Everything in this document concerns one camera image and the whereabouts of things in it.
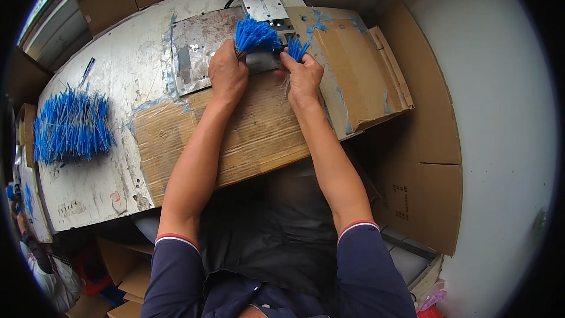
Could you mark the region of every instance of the bundle of blue brushes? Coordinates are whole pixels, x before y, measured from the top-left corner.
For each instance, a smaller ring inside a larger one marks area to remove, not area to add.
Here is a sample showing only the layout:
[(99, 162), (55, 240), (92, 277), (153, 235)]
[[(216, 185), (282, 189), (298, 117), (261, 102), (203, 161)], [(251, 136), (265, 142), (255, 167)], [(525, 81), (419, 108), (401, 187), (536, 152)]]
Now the bundle of blue brushes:
[(249, 53), (255, 47), (266, 50), (280, 48), (281, 44), (277, 32), (268, 23), (257, 22), (250, 18), (249, 14), (245, 20), (237, 20), (236, 25), (236, 56), (241, 59), (245, 53)]
[[(296, 36), (294, 39), (291, 37), (288, 41), (288, 54), (294, 58), (297, 62), (300, 62), (304, 54), (306, 53), (307, 49), (310, 47), (310, 41), (306, 42), (302, 49), (300, 49), (300, 39)], [(285, 80), (282, 82), (281, 88), (284, 88), (284, 95), (282, 99), (286, 98), (286, 94), (288, 93), (288, 85), (290, 83), (290, 73), (286, 74)]]
[(57, 161), (91, 160), (108, 153), (116, 144), (107, 122), (108, 97), (86, 91), (67, 90), (50, 96), (34, 123), (34, 158)]

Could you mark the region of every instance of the forearm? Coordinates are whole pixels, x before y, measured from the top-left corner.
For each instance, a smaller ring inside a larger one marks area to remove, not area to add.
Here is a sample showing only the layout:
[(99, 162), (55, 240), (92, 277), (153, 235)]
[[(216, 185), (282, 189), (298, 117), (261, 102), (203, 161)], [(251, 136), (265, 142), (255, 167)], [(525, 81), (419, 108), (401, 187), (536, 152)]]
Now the forearm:
[(51, 261), (47, 256), (47, 252), (45, 252), (45, 250), (41, 248), (41, 245), (35, 239), (35, 237), (28, 234), (27, 231), (24, 231), (22, 237), (24, 239), (24, 243), (28, 246), (29, 251), (32, 252), (33, 256), (35, 257), (39, 268), (46, 274), (53, 274), (53, 267), (51, 266)]
[(214, 98), (208, 103), (167, 183), (158, 235), (176, 233), (197, 241), (200, 213), (214, 191), (222, 136), (233, 108)]
[(363, 182), (335, 137), (317, 99), (293, 104), (293, 110), (338, 233), (353, 221), (373, 221)]

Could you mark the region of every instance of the red marking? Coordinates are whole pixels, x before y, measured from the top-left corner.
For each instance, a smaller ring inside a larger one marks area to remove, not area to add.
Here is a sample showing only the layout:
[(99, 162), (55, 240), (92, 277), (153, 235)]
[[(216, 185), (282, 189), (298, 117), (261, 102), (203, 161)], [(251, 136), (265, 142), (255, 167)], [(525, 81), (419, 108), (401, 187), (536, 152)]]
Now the red marking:
[(116, 202), (119, 201), (121, 199), (120, 197), (120, 193), (118, 193), (117, 191), (113, 192), (112, 194), (109, 195), (109, 198), (111, 201)]

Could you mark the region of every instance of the blue brush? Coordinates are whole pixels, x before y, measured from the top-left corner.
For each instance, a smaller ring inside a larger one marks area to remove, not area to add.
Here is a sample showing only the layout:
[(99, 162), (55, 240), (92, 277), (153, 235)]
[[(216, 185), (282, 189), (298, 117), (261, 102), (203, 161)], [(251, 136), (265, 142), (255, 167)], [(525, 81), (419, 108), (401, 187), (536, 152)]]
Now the blue brush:
[(241, 59), (245, 53), (249, 53), (255, 47), (266, 50), (280, 48), (279, 37), (268, 23), (257, 22), (250, 18), (249, 14), (245, 20), (237, 20), (236, 25), (236, 56)]
[(91, 160), (116, 144), (107, 122), (108, 97), (88, 91), (50, 96), (34, 123), (34, 159), (44, 164)]
[[(298, 35), (293, 39), (292, 37), (288, 41), (288, 54), (293, 57), (294, 60), (300, 62), (304, 54), (306, 53), (307, 49), (310, 47), (310, 41), (306, 42), (302, 49), (300, 49), (300, 39), (298, 39)], [(284, 95), (282, 99), (284, 100), (286, 94), (288, 93), (288, 85), (290, 83), (290, 74), (286, 75), (285, 80), (282, 82), (281, 88), (284, 88)]]
[(296, 37), (293, 40), (291, 37), (288, 41), (288, 54), (293, 57), (294, 60), (300, 62), (309, 47), (310, 41), (306, 42), (304, 46), (302, 46), (302, 49), (300, 49), (300, 39)]

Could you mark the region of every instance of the metal plate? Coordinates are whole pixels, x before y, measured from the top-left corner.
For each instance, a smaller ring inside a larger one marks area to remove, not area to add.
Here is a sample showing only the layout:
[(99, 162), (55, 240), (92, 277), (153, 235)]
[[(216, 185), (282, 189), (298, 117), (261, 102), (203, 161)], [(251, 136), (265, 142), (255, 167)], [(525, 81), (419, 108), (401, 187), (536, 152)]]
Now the metal plate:
[[(237, 20), (244, 17), (241, 7), (235, 7), (194, 16), (173, 25), (173, 71), (180, 96), (211, 86), (210, 59), (225, 40), (235, 37)], [(278, 52), (258, 50), (249, 53), (246, 62), (249, 74), (257, 74), (276, 69), (280, 61)]]
[(288, 18), (280, 0), (241, 0), (244, 11), (257, 21), (273, 21)]

